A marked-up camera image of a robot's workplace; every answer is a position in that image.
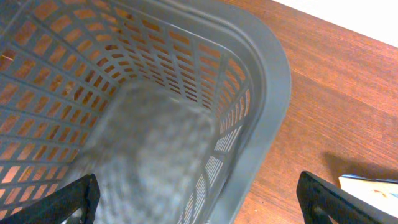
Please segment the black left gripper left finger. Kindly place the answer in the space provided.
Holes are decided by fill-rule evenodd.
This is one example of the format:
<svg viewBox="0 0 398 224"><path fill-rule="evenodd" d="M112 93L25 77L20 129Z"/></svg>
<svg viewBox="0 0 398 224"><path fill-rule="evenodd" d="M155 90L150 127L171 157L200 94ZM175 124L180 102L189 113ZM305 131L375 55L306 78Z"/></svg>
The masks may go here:
<svg viewBox="0 0 398 224"><path fill-rule="evenodd" d="M79 223L93 223L99 200L96 176L89 174L1 220L1 223L62 223L77 210L82 211Z"/></svg>

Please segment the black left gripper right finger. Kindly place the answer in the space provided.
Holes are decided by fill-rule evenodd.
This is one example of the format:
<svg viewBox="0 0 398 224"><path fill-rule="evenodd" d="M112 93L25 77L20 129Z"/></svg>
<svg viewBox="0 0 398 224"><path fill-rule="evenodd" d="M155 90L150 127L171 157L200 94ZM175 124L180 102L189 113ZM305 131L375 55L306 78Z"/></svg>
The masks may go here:
<svg viewBox="0 0 398 224"><path fill-rule="evenodd" d="M319 176L303 171L297 198L306 224L397 223L397 218L352 196Z"/></svg>

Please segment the yellow snack bag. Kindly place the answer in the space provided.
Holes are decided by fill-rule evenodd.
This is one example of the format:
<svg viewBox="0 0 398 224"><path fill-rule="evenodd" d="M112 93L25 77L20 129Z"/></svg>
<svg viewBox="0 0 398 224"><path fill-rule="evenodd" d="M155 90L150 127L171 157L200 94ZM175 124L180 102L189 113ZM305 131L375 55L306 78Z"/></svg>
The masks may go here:
<svg viewBox="0 0 398 224"><path fill-rule="evenodd" d="M341 175L338 180L345 192L397 218L397 180L351 174Z"/></svg>

